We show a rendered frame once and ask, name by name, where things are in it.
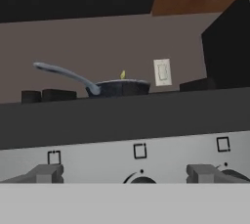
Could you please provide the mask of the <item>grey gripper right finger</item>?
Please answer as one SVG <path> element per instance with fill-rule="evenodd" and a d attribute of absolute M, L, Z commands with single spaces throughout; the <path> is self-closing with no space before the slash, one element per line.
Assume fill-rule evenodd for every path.
<path fill-rule="evenodd" d="M 188 183 L 223 184 L 223 183 L 247 183 L 247 180 L 226 175 L 211 164 L 188 164 Z"/>

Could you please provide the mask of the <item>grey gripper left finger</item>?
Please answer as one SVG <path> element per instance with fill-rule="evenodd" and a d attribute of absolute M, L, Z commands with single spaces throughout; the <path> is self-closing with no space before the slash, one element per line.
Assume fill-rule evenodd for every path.
<path fill-rule="evenodd" d="M 29 172 L 7 180 L 4 183 L 62 183 L 62 164 L 39 164 Z"/>

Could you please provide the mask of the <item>black and silver stove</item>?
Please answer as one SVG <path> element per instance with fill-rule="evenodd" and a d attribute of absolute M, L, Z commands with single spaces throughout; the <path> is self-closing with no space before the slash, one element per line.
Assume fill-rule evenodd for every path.
<path fill-rule="evenodd" d="M 250 88 L 0 105 L 0 183 L 39 164 L 64 183 L 186 183 L 188 164 L 225 162 L 250 178 Z"/>

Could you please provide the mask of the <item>black tall appliance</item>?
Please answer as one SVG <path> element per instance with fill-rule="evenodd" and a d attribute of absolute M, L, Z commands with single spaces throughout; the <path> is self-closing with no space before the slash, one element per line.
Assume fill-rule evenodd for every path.
<path fill-rule="evenodd" d="M 201 39 L 207 76 L 218 88 L 250 87 L 250 0 L 234 0 Z"/>

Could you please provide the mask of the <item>white wall outlet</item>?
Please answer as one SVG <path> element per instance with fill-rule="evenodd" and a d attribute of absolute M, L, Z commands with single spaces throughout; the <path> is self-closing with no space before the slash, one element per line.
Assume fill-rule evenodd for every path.
<path fill-rule="evenodd" d="M 170 60 L 154 60 L 154 77 L 156 86 L 170 86 L 172 84 Z"/>

